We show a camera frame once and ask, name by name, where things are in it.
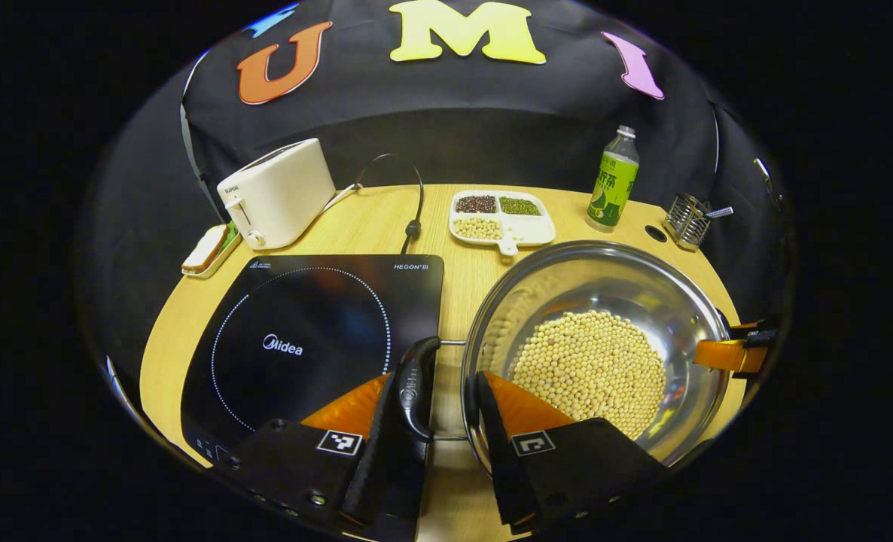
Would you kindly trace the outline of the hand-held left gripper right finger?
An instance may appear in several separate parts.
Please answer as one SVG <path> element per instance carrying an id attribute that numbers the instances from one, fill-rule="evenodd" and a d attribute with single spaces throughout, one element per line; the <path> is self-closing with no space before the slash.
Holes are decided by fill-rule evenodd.
<path id="1" fill-rule="evenodd" d="M 668 467 L 603 418 L 566 423 L 554 412 L 527 422 L 515 404 L 540 399 L 498 375 L 480 371 L 475 398 L 499 517 L 512 533 L 584 518 L 667 476 Z"/>

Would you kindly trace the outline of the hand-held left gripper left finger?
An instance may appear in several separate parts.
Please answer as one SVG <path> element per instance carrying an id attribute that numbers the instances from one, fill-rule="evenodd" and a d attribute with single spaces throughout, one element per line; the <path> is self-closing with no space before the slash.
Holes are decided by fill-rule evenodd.
<path id="1" fill-rule="evenodd" d="M 321 529 L 372 525 L 401 451 L 396 383 L 381 375 L 302 422 L 269 419 L 217 462 L 223 481 Z"/>

